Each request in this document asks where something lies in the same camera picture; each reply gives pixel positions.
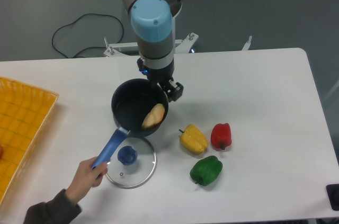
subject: red bell pepper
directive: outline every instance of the red bell pepper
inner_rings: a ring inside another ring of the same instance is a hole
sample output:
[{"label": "red bell pepper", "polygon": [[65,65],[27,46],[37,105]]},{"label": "red bell pepper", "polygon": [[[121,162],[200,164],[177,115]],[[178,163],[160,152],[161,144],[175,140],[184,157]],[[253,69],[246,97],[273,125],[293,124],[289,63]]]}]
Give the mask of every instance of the red bell pepper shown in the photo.
[{"label": "red bell pepper", "polygon": [[215,148],[222,150],[232,144],[231,128],[228,123],[219,123],[214,126],[211,133],[211,143]]}]

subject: blue lid knob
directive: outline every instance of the blue lid knob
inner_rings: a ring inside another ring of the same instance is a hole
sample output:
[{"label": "blue lid knob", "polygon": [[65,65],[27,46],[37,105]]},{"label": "blue lid knob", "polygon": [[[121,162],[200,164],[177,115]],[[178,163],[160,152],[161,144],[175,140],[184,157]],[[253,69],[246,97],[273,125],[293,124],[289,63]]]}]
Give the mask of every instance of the blue lid knob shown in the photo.
[{"label": "blue lid knob", "polygon": [[118,151],[118,161],[124,165],[132,165],[136,162],[138,153],[131,146],[124,146]]}]

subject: human hand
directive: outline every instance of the human hand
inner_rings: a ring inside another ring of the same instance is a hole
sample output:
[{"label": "human hand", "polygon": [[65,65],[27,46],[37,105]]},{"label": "human hand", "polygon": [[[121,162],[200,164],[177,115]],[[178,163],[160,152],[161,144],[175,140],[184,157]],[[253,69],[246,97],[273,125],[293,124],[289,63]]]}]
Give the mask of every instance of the human hand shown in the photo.
[{"label": "human hand", "polygon": [[80,162],[73,181],[65,191],[66,197],[76,205],[84,198],[92,187],[97,187],[101,184],[102,177],[107,173],[107,163],[101,163],[95,169],[92,165],[96,157]]}]

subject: green bell pepper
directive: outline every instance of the green bell pepper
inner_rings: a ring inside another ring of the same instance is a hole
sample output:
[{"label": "green bell pepper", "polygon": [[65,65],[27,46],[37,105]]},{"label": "green bell pepper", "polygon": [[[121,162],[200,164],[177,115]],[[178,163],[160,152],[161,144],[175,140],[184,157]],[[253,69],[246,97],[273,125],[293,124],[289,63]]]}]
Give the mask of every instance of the green bell pepper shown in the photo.
[{"label": "green bell pepper", "polygon": [[216,156],[209,156],[198,161],[190,171],[191,178],[202,186],[207,186],[218,178],[222,163]]}]

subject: yellow bell pepper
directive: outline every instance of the yellow bell pepper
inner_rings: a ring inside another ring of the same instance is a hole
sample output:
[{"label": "yellow bell pepper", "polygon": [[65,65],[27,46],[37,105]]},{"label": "yellow bell pepper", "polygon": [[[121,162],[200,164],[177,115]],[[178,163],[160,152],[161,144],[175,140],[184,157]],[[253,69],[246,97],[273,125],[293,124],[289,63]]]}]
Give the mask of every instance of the yellow bell pepper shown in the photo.
[{"label": "yellow bell pepper", "polygon": [[207,138],[196,126],[189,124],[185,131],[180,131],[180,143],[192,153],[203,153],[208,147]]}]

